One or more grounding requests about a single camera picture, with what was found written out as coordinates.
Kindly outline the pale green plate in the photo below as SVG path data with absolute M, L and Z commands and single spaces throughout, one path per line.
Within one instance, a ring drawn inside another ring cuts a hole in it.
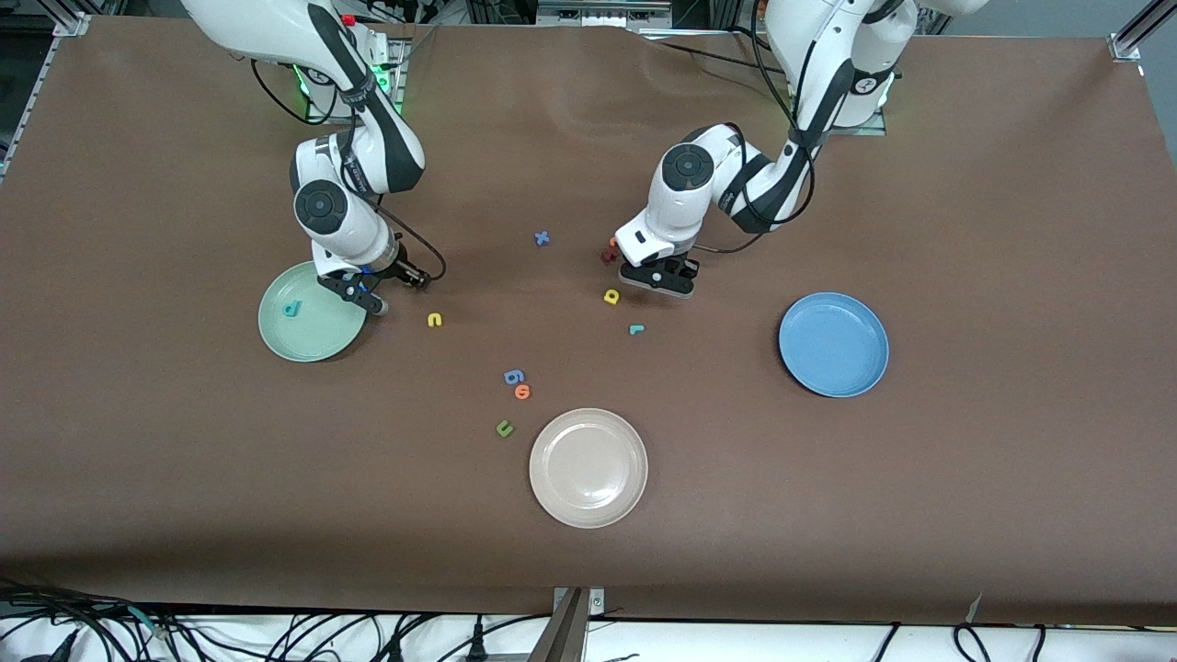
M 311 262 L 286 269 L 270 283 L 257 309 L 257 326 L 266 347 L 284 360 L 327 360 L 350 346 L 367 315 L 315 282 Z M 294 318 L 282 317 L 286 302 L 302 302 Z

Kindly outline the beige plate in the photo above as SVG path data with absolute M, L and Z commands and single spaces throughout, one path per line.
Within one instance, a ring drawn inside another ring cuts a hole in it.
M 564 525 L 596 531 L 638 507 L 650 474 L 641 436 L 621 415 L 576 409 L 536 436 L 528 481 L 539 507 Z

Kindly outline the blue plate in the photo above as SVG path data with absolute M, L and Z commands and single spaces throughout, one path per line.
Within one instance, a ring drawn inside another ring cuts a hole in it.
M 834 291 L 814 292 L 782 315 L 778 351 L 783 366 L 811 393 L 853 398 L 886 376 L 886 327 L 864 302 Z

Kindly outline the aluminium frame corner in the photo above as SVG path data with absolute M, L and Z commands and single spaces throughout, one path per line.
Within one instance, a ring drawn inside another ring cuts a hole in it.
M 1118 32 L 1108 38 L 1115 61 L 1138 62 L 1141 46 L 1173 16 L 1177 16 L 1177 0 L 1148 0 Z

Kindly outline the grey metal device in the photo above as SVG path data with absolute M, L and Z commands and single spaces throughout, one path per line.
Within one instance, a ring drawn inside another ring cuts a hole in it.
M 538 0 L 536 25 L 672 29 L 671 0 Z

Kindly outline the aluminium frame rail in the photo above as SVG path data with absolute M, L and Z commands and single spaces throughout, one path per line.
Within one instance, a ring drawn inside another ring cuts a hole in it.
M 0 183 L 16 159 L 29 118 L 66 39 L 84 35 L 91 16 L 67 0 L 29 0 L 40 13 L 0 11 Z

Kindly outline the metal table edge bracket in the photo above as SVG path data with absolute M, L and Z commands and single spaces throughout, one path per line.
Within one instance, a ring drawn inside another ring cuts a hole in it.
M 543 628 L 527 662 L 584 662 L 588 620 L 604 615 L 603 587 L 559 588 L 554 613 Z

